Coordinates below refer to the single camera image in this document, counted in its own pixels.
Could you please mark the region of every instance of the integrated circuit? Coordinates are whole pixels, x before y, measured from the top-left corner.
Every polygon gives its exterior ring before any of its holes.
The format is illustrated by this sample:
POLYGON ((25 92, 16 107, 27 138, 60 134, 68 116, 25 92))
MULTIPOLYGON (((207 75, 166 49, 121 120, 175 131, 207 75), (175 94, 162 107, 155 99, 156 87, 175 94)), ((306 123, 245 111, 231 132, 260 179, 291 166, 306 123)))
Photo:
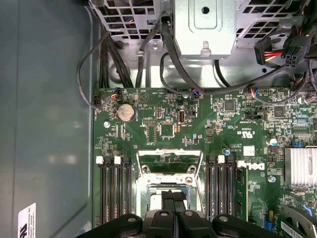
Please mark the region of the integrated circuit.
POLYGON ((284 118, 285 108, 284 107, 274 107, 274 117, 284 118))
POLYGON ((234 101, 233 100, 224 101, 224 110, 225 110, 225 112, 233 112, 234 111, 234 101))

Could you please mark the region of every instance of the chip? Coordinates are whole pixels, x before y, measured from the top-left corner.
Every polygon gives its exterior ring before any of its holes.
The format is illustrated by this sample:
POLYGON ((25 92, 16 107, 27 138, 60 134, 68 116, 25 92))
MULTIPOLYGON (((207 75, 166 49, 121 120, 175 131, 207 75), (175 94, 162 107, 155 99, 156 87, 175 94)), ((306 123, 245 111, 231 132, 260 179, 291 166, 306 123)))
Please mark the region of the chip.
POLYGON ((284 107, 275 107, 274 108, 274 117, 275 118, 283 118, 284 117, 284 107))
POLYGON ((224 110, 234 111, 234 101, 232 100, 224 101, 224 110))
POLYGON ((207 134, 207 135, 213 135, 213 133, 214 133, 214 130, 213 130, 213 129, 207 128, 207 130, 206 130, 206 134, 207 134))

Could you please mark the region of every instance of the white label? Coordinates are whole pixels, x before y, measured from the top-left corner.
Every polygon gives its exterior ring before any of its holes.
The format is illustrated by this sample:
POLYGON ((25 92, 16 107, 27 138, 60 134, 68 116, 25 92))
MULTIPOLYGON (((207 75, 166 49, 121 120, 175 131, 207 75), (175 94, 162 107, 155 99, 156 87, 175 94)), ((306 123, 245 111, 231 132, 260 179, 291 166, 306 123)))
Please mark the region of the white label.
POLYGON ((243 146, 243 156, 255 156, 254 146, 243 146))
POLYGON ((35 238, 36 203, 19 212, 18 238, 35 238))
POLYGON ((287 232, 292 238, 303 238, 300 234, 298 234, 296 231, 294 231, 292 228, 290 228, 288 225, 286 225, 284 222, 281 222, 281 227, 283 230, 287 232))

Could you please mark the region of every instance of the capacitor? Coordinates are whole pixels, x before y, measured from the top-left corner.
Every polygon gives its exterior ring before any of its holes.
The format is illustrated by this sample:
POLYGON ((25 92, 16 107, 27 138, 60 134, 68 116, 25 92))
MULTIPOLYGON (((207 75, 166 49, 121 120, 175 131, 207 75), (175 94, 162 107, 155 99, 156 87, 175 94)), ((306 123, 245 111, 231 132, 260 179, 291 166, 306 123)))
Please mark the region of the capacitor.
POLYGON ((305 103, 310 104, 317 101, 317 95, 308 96, 305 98, 305 103))
POLYGON ((266 140, 266 144, 267 145, 271 145, 271 146, 276 146, 277 145, 277 140, 275 138, 269 138, 266 140))
POLYGON ((117 117, 123 122, 131 122, 135 116, 135 110, 130 104, 122 104, 116 111, 117 117))
POLYGON ((228 156, 230 155, 230 150, 228 148, 223 148, 222 149, 222 153, 225 155, 225 156, 228 156))

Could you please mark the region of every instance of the silver heatsink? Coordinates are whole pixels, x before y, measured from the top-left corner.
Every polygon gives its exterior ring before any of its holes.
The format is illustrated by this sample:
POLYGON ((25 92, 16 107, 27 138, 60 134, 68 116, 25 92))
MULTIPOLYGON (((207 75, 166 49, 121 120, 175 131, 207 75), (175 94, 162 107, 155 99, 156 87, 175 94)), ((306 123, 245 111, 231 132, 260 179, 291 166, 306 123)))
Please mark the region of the silver heatsink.
POLYGON ((317 148, 287 148, 284 156, 286 185, 317 185, 317 148))

